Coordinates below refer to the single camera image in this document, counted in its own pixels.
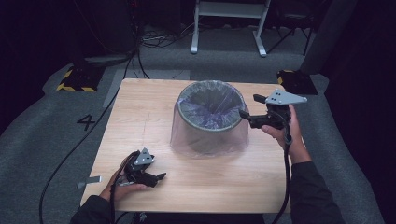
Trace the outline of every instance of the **person's left hand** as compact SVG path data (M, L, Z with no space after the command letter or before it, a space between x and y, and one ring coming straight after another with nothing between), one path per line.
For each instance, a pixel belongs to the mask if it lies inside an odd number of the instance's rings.
M106 199L108 202L110 202L110 191L111 191L111 185L113 185L114 180L117 177L117 173L119 171L116 171L114 173L113 176L111 176L110 181L108 181L107 186L105 187L105 189L102 191L102 193L99 195L100 197ZM141 189L145 189L147 186L143 185L143 184L132 184L132 185L128 185L128 186L116 186L115 192L114 192L114 201L118 201L120 199L122 199L125 195L137 191L137 190L141 190Z

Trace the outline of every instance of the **gray carpet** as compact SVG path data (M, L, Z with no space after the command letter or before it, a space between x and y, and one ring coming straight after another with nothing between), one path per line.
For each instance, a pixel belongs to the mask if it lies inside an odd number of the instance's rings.
M265 30L262 39L268 48L279 37L276 31ZM251 28L207 30L200 34L196 55L190 54L188 35L165 48L142 47L141 62L152 78L276 83L277 71L296 70L304 60L304 36L297 32L285 41L261 58ZM125 66L108 67L98 92L56 91L70 64L60 68L44 85L46 95L1 135L0 223L38 223L39 198L50 174L87 133L77 121L87 115L99 119ZM136 57L127 74L142 78ZM347 223L383 223L370 183L353 161L332 120L323 95L328 80L322 75L311 77L318 95L307 95L308 104L296 106L308 150ZM68 223L78 209L83 190L77 189L77 182L90 174L110 112L111 108L50 183L43 207L45 223ZM271 223L274 215L264 217ZM129 223L128 218L121 223ZM290 215L285 214L279 223L290 223Z

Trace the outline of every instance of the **white desk stand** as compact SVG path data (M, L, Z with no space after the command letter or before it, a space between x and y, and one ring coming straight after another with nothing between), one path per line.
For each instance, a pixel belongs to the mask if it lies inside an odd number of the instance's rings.
M260 55L265 57L267 53L265 52L260 35L270 3L271 0L266 0L264 4L205 2L196 0L191 53L195 54L198 52L199 16L238 17L260 19L259 29L253 31L253 36L256 40Z

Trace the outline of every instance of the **trash can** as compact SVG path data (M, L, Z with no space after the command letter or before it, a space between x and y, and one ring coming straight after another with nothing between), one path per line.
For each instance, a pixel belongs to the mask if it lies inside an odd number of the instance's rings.
M248 111L242 94L232 85L197 81L179 95L174 109L171 148L193 158L213 157L248 146Z

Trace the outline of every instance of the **table top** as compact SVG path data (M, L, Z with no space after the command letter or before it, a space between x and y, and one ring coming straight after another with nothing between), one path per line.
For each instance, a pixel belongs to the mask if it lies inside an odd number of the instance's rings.
M248 129L248 147L213 158L192 159L170 147L175 102L193 81L134 79L122 81L81 204L98 195L130 153L146 147L156 160L147 173L166 173L147 188L116 203L120 211L277 213L285 194L283 150L258 129ZM232 83L251 115L266 114L253 94L269 96L280 85Z

